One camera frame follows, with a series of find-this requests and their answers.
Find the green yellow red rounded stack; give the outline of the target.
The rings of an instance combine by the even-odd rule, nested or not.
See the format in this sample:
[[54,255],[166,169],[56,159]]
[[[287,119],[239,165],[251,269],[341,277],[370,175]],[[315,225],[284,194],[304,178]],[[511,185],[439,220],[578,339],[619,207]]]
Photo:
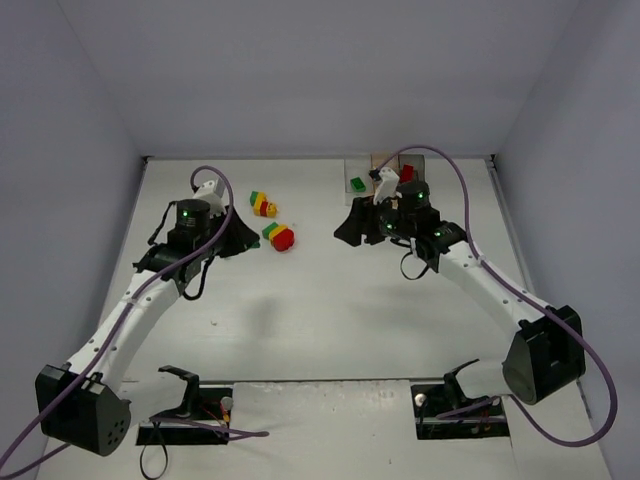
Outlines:
[[285,252],[295,244],[295,233],[285,224],[272,222],[264,227],[261,233],[277,252]]

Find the green two-stud lego brick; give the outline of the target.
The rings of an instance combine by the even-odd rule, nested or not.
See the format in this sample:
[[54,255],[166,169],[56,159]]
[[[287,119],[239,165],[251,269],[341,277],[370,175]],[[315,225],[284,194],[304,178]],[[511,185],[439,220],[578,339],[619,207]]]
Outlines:
[[360,177],[351,178],[349,183],[353,192],[363,193],[367,190],[365,182]]

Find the red lego brick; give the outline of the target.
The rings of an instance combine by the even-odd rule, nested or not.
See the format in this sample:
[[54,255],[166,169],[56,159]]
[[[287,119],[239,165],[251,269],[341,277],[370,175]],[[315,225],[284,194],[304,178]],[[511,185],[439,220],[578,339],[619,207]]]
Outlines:
[[408,183],[411,182],[413,180],[414,177],[414,166],[411,164],[404,164],[402,166],[402,169],[400,171],[401,175],[400,175],[400,183],[404,184],[404,183]]

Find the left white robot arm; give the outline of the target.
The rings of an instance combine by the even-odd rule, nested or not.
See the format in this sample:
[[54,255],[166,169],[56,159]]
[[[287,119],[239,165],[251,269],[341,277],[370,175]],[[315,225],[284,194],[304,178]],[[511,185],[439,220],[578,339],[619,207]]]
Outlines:
[[90,340],[60,367],[45,366],[35,387],[43,434],[100,456],[112,454],[130,427],[162,414],[189,417],[199,405],[197,374],[166,365],[125,386],[134,356],[158,320],[216,258],[250,250],[259,240],[230,206],[175,202],[176,221],[165,242],[134,265],[121,300]]

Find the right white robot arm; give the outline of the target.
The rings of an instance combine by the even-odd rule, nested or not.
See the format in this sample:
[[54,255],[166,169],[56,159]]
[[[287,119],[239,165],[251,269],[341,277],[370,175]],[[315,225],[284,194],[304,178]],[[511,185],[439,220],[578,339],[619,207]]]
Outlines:
[[408,248],[428,270],[466,293],[506,336],[510,346],[504,360],[471,360],[445,374],[445,390],[455,407],[508,394],[535,405],[585,373],[577,312],[551,307],[511,280],[492,277],[467,232],[431,206],[425,182],[355,198],[334,236],[353,247],[391,240]]

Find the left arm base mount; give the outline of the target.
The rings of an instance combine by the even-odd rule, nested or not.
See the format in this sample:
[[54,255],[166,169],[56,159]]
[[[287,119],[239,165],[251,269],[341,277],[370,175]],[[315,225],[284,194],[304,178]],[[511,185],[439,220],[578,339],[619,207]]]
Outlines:
[[231,408],[233,406],[233,388],[229,385],[200,384],[199,376],[187,370],[163,366],[162,374],[179,378],[186,384],[186,393],[180,406],[158,413],[159,417],[169,418],[171,422],[154,426],[150,422],[138,427],[136,444],[138,446],[213,446],[227,445],[230,433],[212,431],[193,425],[176,423],[176,419],[207,423],[229,428]]

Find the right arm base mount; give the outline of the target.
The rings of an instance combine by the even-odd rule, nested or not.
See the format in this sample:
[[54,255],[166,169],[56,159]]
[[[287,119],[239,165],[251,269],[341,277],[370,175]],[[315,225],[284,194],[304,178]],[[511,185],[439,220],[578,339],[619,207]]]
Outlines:
[[410,385],[418,440],[508,438],[510,430],[502,401],[481,395],[469,397],[458,381],[460,372],[478,359],[447,372],[438,382]]

